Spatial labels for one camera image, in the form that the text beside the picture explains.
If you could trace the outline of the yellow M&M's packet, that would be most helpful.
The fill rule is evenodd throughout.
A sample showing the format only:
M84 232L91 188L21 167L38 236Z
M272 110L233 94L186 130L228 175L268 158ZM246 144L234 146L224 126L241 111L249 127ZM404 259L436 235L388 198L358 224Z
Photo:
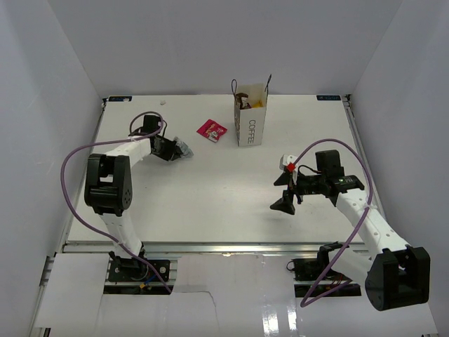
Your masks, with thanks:
M255 104L253 105L253 108L259 108L259 107L263 107L263 103L262 103L261 100L259 100L257 103L255 103Z

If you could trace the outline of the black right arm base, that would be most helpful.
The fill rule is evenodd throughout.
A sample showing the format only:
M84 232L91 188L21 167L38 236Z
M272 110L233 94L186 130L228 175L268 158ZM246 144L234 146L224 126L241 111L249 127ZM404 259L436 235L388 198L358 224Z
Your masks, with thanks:
M295 297L303 298L313 285L321 272L329 264L328 252L330 249L339 249L342 245L337 242L324 245L319 248L318 253L313 258L294 258L286 264L286 269L293 273L295 280ZM334 270L329 270L319 285L311 293L311 297L316 297L327 291L338 288L347 282L349 278ZM345 287L332 292L328 297L357 297L361 296L361 287L356 283L348 283Z

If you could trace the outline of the brown chocolate bar wrapper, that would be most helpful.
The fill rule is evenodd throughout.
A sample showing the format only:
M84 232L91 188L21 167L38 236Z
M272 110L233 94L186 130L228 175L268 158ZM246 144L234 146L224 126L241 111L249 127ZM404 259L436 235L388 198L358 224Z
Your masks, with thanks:
M248 94L247 93L237 93L235 96L235 101L236 101L236 106L240 109L240 110L246 110L246 109L250 109L251 106L248 102Z

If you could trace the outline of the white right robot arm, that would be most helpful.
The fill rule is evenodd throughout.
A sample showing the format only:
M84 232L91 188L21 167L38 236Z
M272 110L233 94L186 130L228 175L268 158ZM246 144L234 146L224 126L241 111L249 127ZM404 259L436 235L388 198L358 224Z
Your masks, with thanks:
M358 284L378 311L426 303L431 264L427 251L409 245L368 203L369 192L356 176L345 174L337 150L316 152L315 157L316 168L309 176L300 173L295 156L281 157L282 174L274 184L285 189L270 208L293 215L294 205L301 204L304 197L322 195L347 218L369 256L359 256L342 242L325 244L315 259L295 261L296 277L319 283L341 275L336 289L349 282Z

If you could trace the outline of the silver grey snack packet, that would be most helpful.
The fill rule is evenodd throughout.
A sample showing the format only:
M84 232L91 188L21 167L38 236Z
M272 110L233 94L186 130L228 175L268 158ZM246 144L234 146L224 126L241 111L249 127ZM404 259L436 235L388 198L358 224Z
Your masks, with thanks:
M175 137L174 141L176 142L176 146L178 148L178 152L180 153L180 157L182 158L192 158L194 156L194 153L192 149L181 140L179 137Z

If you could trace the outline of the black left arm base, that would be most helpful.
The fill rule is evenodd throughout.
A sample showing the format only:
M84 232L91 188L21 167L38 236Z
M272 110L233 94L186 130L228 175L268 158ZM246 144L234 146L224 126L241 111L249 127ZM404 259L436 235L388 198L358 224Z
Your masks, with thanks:
M122 258L109 252L109 265L104 286L108 295L169 295L173 286L167 288L147 264L135 258Z

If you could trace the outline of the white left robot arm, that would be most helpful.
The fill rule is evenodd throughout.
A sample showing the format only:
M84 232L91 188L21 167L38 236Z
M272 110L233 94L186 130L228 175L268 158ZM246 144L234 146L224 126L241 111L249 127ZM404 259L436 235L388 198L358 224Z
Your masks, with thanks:
M141 127L130 131L128 142L88 158L84 201L101 218L107 234L118 240L113 257L127 258L124 272L134 280L147 275L148 262L139 257L143 244L126 213L133 200L132 167L151 154L164 161L193 155L179 138L170 140L158 132L165 127L166 122L157 114L145 114Z

